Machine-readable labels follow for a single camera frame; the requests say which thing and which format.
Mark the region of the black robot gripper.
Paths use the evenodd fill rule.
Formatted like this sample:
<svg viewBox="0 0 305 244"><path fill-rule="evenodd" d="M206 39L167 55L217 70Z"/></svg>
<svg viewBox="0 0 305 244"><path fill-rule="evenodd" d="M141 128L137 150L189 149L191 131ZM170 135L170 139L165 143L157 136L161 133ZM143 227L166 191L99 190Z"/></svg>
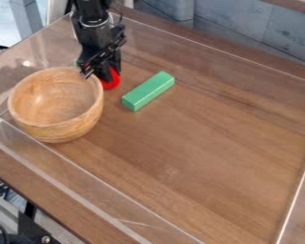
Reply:
<svg viewBox="0 0 305 244"><path fill-rule="evenodd" d="M85 26L78 14L71 16L70 21L81 45L77 58L81 77L87 79L97 71L99 80L115 82L121 73L121 55L117 52L125 43L125 25L106 19L97 26Z"/></svg>

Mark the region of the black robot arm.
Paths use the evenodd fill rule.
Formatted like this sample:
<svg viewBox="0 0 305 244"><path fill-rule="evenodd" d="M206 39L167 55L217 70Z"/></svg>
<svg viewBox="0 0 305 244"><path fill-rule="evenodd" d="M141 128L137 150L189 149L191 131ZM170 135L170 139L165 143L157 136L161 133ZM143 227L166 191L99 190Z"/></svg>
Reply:
<svg viewBox="0 0 305 244"><path fill-rule="evenodd" d="M75 64L83 78L91 74L105 89L121 82L121 46L125 25L113 23L109 8L113 0L73 0L70 21L81 52Z"/></svg>

